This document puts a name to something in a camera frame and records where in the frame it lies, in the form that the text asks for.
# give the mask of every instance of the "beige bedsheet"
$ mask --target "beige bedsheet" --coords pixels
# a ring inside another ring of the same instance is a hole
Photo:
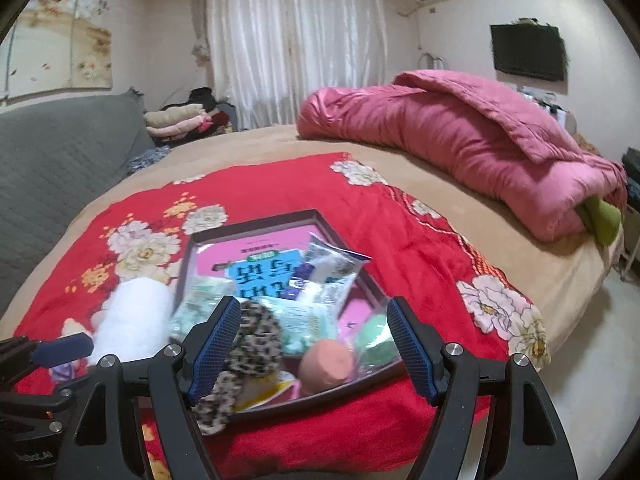
[[[127,178],[89,204],[65,236],[33,271],[0,320],[0,339],[10,336],[38,289],[91,220],[113,202],[132,193],[164,186],[173,180],[240,164],[259,164],[303,155],[350,152],[388,181],[414,195],[450,223],[539,307],[548,344],[554,352],[582,316],[607,274],[615,244],[600,250],[589,235],[553,244],[534,240],[501,203],[457,184],[428,163],[395,150],[351,142],[299,140],[294,126],[273,126],[213,137],[174,149],[160,163]]]

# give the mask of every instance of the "metal screw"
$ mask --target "metal screw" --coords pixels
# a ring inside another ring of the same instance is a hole
[[[449,355],[460,355],[462,354],[462,351],[464,350],[462,348],[462,345],[459,343],[447,343],[447,345],[444,347],[445,351],[447,352],[447,354]]]
[[[164,347],[164,355],[167,357],[175,357],[180,352],[182,352],[182,347],[180,345],[167,345]]]
[[[529,358],[524,354],[514,354],[513,362],[518,366],[527,366],[529,364]]]
[[[116,362],[115,355],[105,355],[102,359],[100,359],[100,366],[102,368],[111,368]]]

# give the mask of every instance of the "blue gripper pad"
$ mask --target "blue gripper pad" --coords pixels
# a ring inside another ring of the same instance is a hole
[[[199,327],[206,327],[209,333],[193,361],[193,370],[189,374],[191,376],[191,386],[187,396],[193,405],[196,405],[202,397],[211,393],[238,333],[240,317],[241,309],[238,300],[232,296],[225,296],[213,311],[209,320],[194,326],[185,338],[184,344],[189,350],[188,338],[190,338],[191,333],[201,331],[202,329]]]
[[[432,406],[435,406],[440,393],[436,385],[436,377],[434,377],[433,364],[402,312],[399,301],[404,302],[401,298],[393,298],[389,301],[386,307],[386,322],[404,361],[409,378],[414,385],[415,392],[427,399],[427,402]]]
[[[39,343],[31,353],[31,360],[43,368],[53,368],[88,357],[93,351],[94,343],[87,334],[73,334]]]

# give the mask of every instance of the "white wall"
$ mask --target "white wall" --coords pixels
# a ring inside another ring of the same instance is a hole
[[[148,0],[148,24],[148,110],[183,103],[192,89],[212,86],[209,69],[198,67],[191,55],[196,41],[191,0]]]
[[[147,44],[147,0],[109,0],[111,30],[111,64],[113,90],[111,91],[56,91],[43,96],[25,96],[9,100],[8,106],[0,105],[0,112],[11,108],[31,105],[82,95],[122,93],[133,86],[136,90],[149,89],[148,44]]]
[[[415,14],[404,18],[398,10],[407,10],[415,5],[415,0],[384,0],[388,57],[386,61],[386,81],[404,70],[415,70],[420,57],[418,50],[418,24]]]
[[[384,0],[388,37],[386,81],[403,70],[415,69],[418,62],[416,17],[404,18],[396,12],[414,3],[414,0]],[[158,110],[162,104],[186,101],[193,88],[212,86],[212,76],[207,68],[199,68],[191,55],[196,40],[191,0],[148,0],[148,13],[150,87],[145,103],[149,110]]]
[[[640,58],[603,0],[451,0],[418,12],[422,47],[452,70],[496,79],[489,25],[537,18],[560,30],[569,58],[568,84],[498,75],[556,92],[578,131],[619,160],[640,144]]]

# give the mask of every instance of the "gray sofa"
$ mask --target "gray sofa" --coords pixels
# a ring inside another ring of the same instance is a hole
[[[0,113],[0,316],[72,219],[154,146],[143,109],[131,89]]]

